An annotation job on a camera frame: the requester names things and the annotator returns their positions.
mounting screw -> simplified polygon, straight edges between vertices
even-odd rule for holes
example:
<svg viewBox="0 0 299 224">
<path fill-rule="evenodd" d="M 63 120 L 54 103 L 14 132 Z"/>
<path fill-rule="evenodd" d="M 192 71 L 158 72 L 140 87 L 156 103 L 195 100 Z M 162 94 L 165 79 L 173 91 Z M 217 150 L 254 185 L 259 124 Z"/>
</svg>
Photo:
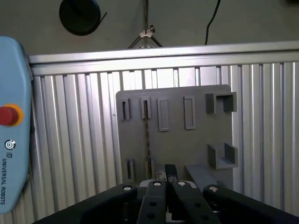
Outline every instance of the mounting screw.
<svg viewBox="0 0 299 224">
<path fill-rule="evenodd" d="M 156 31 L 154 25 L 151 25 L 151 26 L 149 27 L 149 30 L 152 31 L 153 33 Z"/>
<path fill-rule="evenodd" d="M 131 190 L 131 189 L 132 189 L 132 187 L 130 187 L 130 186 L 127 186 L 127 187 L 124 187 L 123 189 L 124 189 L 124 190 Z"/>
<path fill-rule="evenodd" d="M 218 191 L 218 188 L 216 188 L 216 187 L 210 187 L 209 190 L 211 190 L 213 192 L 216 192 L 216 191 Z"/>
<path fill-rule="evenodd" d="M 186 184 L 185 184 L 184 182 L 178 182 L 178 185 L 183 187 L 183 186 L 185 186 Z"/>
<path fill-rule="evenodd" d="M 161 186 L 161 183 L 160 182 L 154 182 L 154 185 L 155 186 Z"/>
</svg>

black round object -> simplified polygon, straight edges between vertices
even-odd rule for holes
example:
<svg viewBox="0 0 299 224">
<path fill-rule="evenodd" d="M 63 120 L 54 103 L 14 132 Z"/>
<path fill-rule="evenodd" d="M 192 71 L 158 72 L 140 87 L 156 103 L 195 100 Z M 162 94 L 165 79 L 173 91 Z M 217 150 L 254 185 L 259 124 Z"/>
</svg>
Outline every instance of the black round object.
<svg viewBox="0 0 299 224">
<path fill-rule="evenodd" d="M 63 0 L 59 8 L 59 18 L 67 31 L 85 36 L 99 26 L 100 7 L 94 0 Z"/>
</svg>

gray plastic holder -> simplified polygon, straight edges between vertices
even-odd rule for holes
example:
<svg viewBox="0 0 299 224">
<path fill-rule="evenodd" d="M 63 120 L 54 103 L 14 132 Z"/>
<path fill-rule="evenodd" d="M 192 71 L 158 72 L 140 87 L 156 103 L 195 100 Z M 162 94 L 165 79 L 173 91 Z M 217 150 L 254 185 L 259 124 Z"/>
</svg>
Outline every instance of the gray plastic holder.
<svg viewBox="0 0 299 224">
<path fill-rule="evenodd" d="M 236 112 L 237 104 L 236 102 L 237 94 L 236 92 L 223 93 L 223 94 L 206 94 L 206 112 L 216 113 L 217 100 L 223 101 L 223 110 L 225 112 Z"/>
<path fill-rule="evenodd" d="M 224 156 L 220 156 L 220 151 L 223 151 Z M 214 169 L 227 169 L 238 166 L 238 149 L 230 144 L 224 143 L 221 146 L 215 147 L 208 145 L 208 161 L 209 165 Z"/>
</svg>

white wall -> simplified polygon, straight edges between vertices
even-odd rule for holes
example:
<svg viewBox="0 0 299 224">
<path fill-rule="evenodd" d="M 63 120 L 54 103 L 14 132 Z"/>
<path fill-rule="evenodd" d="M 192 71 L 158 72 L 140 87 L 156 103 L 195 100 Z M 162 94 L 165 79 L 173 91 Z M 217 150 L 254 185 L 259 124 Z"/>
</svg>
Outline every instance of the white wall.
<svg viewBox="0 0 299 224">
<path fill-rule="evenodd" d="M 142 0 L 97 0 L 108 12 L 98 29 L 75 36 L 61 25 L 61 0 L 0 0 L 0 35 L 28 54 L 125 49 L 142 30 Z M 149 0 L 149 22 L 164 46 L 202 45 L 217 0 Z M 209 44 L 299 39 L 299 7 L 283 0 L 222 0 Z"/>
</svg>

gray pegboard panel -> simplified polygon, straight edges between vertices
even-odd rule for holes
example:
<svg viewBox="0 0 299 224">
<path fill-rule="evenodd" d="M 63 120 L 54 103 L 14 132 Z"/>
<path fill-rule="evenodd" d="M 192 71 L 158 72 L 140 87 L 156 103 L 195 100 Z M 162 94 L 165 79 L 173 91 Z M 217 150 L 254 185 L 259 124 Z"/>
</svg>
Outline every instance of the gray pegboard panel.
<svg viewBox="0 0 299 224">
<path fill-rule="evenodd" d="M 216 180 L 232 188 L 233 170 L 225 166 L 215 169 L 208 162 L 208 145 L 223 145 L 217 148 L 219 158 L 226 158 L 225 143 L 232 145 L 231 113 L 236 111 L 236 99 L 228 85 L 118 92 L 116 106 L 123 182 L 129 181 L 126 170 L 129 159 L 134 159 L 134 168 L 130 172 L 131 177 L 134 173 L 135 182 L 148 177 L 142 112 L 145 100 L 150 114 L 149 147 L 155 164 L 175 164 L 181 180 L 190 178 L 185 165 L 201 164 Z M 127 111 L 129 119 L 124 119 Z"/>
</svg>

